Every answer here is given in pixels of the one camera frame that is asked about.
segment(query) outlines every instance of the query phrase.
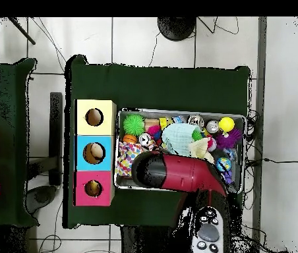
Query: dark green table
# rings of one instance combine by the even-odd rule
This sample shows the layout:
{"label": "dark green table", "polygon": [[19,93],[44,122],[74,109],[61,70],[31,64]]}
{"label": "dark green table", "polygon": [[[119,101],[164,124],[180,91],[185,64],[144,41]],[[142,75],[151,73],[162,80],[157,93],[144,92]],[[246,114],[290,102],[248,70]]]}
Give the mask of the dark green table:
{"label": "dark green table", "polygon": [[250,70],[145,68],[88,65],[82,55],[66,64],[63,226],[76,224],[172,226],[178,192],[116,189],[110,207],[73,206],[74,100],[110,99],[120,109],[140,107],[247,116]]}
{"label": "dark green table", "polygon": [[38,224],[24,207],[27,177],[26,82],[35,59],[0,64],[0,225]]}

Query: yellow ball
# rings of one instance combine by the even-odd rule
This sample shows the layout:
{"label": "yellow ball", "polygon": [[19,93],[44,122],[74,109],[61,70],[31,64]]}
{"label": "yellow ball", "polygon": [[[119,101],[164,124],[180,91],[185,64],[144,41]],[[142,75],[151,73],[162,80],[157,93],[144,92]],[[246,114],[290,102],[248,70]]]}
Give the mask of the yellow ball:
{"label": "yellow ball", "polygon": [[230,132],[235,126],[235,121],[231,117],[223,117],[218,123],[218,126],[223,132]]}

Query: pink box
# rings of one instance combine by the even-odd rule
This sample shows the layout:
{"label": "pink box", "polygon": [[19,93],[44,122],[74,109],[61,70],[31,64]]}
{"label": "pink box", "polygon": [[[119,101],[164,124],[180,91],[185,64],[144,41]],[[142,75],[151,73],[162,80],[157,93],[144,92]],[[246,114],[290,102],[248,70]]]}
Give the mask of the pink box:
{"label": "pink box", "polygon": [[[77,171],[74,206],[110,206],[114,196],[112,171]],[[98,181],[102,186],[101,194],[97,197],[89,196],[84,186],[89,181]]]}

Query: yellow box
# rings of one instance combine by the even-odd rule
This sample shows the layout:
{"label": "yellow box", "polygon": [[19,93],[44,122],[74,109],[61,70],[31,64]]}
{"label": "yellow box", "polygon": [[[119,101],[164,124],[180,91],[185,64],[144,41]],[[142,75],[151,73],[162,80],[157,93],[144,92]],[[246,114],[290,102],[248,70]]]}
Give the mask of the yellow box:
{"label": "yellow box", "polygon": [[75,101],[78,135],[113,136],[115,134],[117,109],[111,100],[77,99]]}

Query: round button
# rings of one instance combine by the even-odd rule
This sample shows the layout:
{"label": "round button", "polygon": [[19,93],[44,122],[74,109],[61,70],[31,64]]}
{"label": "round button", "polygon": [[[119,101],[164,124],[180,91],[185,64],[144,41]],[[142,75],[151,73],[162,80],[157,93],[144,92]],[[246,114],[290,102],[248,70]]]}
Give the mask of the round button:
{"label": "round button", "polygon": [[204,250],[206,248],[206,243],[205,242],[199,242],[197,244],[197,247],[201,250]]}
{"label": "round button", "polygon": [[217,252],[218,252],[218,247],[217,247],[215,244],[211,244],[211,245],[209,246],[209,249],[210,249],[210,251],[213,252],[213,253],[217,253]]}
{"label": "round button", "polygon": [[208,218],[206,216],[202,216],[200,218],[200,222],[207,222]]}
{"label": "round button", "polygon": [[220,234],[213,224],[204,223],[199,229],[198,236],[206,242],[216,242],[220,238]]}
{"label": "round button", "polygon": [[214,211],[212,211],[212,210],[207,210],[207,211],[206,211],[206,215],[207,215],[208,217],[214,217],[214,216],[215,216],[215,213],[214,213]]}
{"label": "round button", "polygon": [[216,218],[213,218],[213,220],[211,220],[211,223],[214,225],[218,225],[218,220]]}

